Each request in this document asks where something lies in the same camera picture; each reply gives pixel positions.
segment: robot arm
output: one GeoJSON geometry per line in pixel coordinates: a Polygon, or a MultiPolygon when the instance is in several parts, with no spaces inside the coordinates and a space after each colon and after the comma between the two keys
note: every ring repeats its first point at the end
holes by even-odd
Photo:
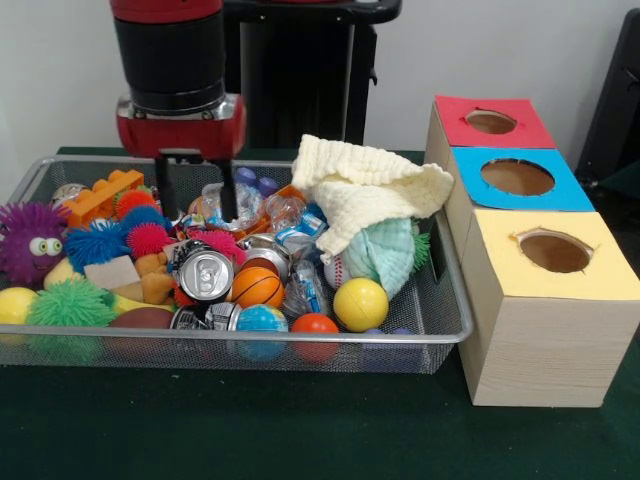
{"type": "Polygon", "coordinates": [[[130,95],[118,103],[118,131],[135,156],[156,161],[164,214],[178,210],[168,159],[216,162],[223,216],[237,216],[231,159],[245,141],[239,95],[224,86],[222,0],[110,0],[130,95]]]}

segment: baseball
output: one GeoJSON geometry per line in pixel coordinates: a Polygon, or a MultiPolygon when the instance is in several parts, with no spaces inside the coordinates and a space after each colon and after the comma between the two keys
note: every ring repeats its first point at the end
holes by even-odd
{"type": "Polygon", "coordinates": [[[324,276],[327,279],[327,283],[329,283],[334,290],[337,290],[351,280],[351,275],[345,268],[345,264],[340,255],[333,257],[331,262],[324,266],[324,276]]]}

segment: blue globe ball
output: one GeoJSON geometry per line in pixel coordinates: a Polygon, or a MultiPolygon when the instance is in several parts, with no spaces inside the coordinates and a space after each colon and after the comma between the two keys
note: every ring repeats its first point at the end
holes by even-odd
{"type": "MultiPolygon", "coordinates": [[[[288,332],[287,319],[282,312],[268,305],[255,305],[243,310],[238,317],[239,332],[288,332]]],[[[239,341],[238,352],[247,360],[267,362],[282,353],[284,342],[239,341]]]]}

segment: round hole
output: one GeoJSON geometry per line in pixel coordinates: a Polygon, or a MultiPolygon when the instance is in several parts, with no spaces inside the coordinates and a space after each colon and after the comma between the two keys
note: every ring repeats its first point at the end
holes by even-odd
{"type": "Polygon", "coordinates": [[[503,113],[476,109],[467,115],[467,122],[473,128],[490,135],[504,135],[515,130],[518,122],[503,113]]]}
{"type": "Polygon", "coordinates": [[[482,167],[482,178],[498,190],[513,195],[542,195],[556,184],[544,168],[515,158],[500,158],[482,167]]]}
{"type": "Polygon", "coordinates": [[[580,272],[589,265],[593,249],[565,233],[536,230],[519,238],[520,248],[536,265],[555,273],[580,272]]]}

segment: red square top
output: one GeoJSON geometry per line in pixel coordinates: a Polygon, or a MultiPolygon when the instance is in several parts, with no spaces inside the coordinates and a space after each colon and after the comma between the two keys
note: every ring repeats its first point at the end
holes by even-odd
{"type": "Polygon", "coordinates": [[[474,100],[436,96],[452,147],[556,148],[530,100],[474,100]]]}

